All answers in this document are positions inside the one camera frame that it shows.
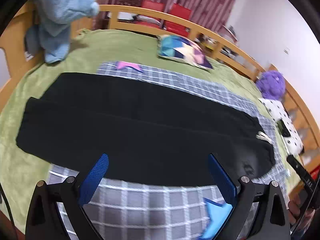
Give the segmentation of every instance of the grey plaid fabric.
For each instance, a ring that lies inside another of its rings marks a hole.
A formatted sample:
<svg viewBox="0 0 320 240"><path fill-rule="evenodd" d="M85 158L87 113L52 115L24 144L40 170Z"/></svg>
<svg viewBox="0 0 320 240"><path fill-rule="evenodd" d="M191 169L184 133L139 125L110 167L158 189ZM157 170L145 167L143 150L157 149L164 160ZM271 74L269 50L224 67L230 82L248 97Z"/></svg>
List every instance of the grey plaid fabric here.
<svg viewBox="0 0 320 240"><path fill-rule="evenodd" d="M251 101L228 91L224 86L180 73L142 65L143 73L125 68L116 70L115 63L103 63L97 74L119 76L168 86L244 111L259 119L265 133L276 142L275 125L259 114ZM256 183L279 182L286 196L286 170L274 144L276 165ZM77 172L56 165L49 171L47 182L59 183ZM104 239L121 240L187 240L198 239L209 218L203 198L223 201L217 186L161 187L103 178L92 200L84 209ZM256 212L254 203L239 234L246 236ZM71 239L77 239L63 205L59 210Z"/></svg>

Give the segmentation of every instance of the green bedsheet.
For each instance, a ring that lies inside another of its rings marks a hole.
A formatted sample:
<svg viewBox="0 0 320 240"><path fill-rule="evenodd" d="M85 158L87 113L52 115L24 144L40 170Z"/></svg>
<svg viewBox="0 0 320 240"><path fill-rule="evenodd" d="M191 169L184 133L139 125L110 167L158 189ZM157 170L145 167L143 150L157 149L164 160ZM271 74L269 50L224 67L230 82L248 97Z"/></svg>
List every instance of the green bedsheet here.
<svg viewBox="0 0 320 240"><path fill-rule="evenodd" d="M40 64L22 78L0 114L0 181L16 226L23 233L34 187L39 180L46 180L50 164L20 150L15 144L15 138L28 98L40 98L60 73L95 73L99 64L105 61L122 60L149 65L223 84L232 92L253 101L260 113L271 119L258 100L261 94L254 83L231 68L209 59L214 69L208 72L158 58L156 50L157 39L152 37L118 30L85 30L72 42L66 60L56 65ZM280 135L277 136L280 153L285 157L284 145ZM290 179L293 182L288 186L288 191L299 181L296 176ZM0 209L7 215L4 203Z"/></svg>

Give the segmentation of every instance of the fluffy purple cushion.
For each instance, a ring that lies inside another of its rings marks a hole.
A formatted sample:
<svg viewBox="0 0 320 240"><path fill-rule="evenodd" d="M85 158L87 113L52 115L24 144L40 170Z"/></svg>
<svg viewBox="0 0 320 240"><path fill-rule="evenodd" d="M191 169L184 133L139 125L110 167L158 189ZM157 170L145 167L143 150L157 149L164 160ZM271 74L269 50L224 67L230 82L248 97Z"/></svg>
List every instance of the fluffy purple cushion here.
<svg viewBox="0 0 320 240"><path fill-rule="evenodd" d="M282 74L276 70L262 73L256 81L263 98L279 100L285 93L285 81Z"/></svg>

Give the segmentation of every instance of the white fabric with black spots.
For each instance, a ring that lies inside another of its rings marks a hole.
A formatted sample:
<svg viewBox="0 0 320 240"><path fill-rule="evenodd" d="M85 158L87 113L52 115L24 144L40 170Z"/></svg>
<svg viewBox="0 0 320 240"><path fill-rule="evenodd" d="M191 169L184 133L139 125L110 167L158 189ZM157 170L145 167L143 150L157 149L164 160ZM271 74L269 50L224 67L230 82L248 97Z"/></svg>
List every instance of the white fabric with black spots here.
<svg viewBox="0 0 320 240"><path fill-rule="evenodd" d="M303 144L297 130L292 124L291 118L288 116L282 103L278 100L266 98L259 98L259 100L266 107L275 122L278 122L280 119L282 119L284 125L291 135L290 137L284 137L284 141L287 145L289 153L295 156L299 155L303 149Z"/></svg>

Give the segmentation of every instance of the black cable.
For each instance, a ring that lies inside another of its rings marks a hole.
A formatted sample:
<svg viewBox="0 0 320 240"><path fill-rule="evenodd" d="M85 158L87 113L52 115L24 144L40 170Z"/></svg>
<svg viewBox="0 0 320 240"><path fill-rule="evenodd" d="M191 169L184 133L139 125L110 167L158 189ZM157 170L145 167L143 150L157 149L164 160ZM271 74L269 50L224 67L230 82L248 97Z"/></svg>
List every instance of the black cable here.
<svg viewBox="0 0 320 240"><path fill-rule="evenodd" d="M309 203L308 203L308 205L307 205L307 208L306 208L305 212L303 213L303 215L299 218L299 221L298 221L298 223L297 223L297 226L293 229L291 235L293 235L293 234L295 233L295 231L297 230L297 228L298 228L299 225L301 224L302 219L304 218L304 215L306 214L306 212L307 212L307 210L308 210L308 208L309 208L309 206L310 206L310 203L311 203L311 201L312 201L312 198L313 198L313 196L314 196L314 194L315 194L315 192L316 192L316 190L317 190L317 188L318 188L319 180L320 180L320 173L318 174L318 180L317 180L315 189L314 189L313 192L312 192L312 195L311 195L311 198L310 198Z"/></svg>
<svg viewBox="0 0 320 240"><path fill-rule="evenodd" d="M12 216L12 213L11 213L10 205L9 205L8 200L7 200L7 197L4 194L4 191L3 191L1 183L0 183L0 194L2 195L4 203L5 203L5 206L7 207L9 218L10 218L10 221L11 221L11 225L12 225L14 234L16 236L16 240L18 240L18 233L17 233L17 229L16 229L16 227L14 225L14 221L13 221L13 216Z"/></svg>

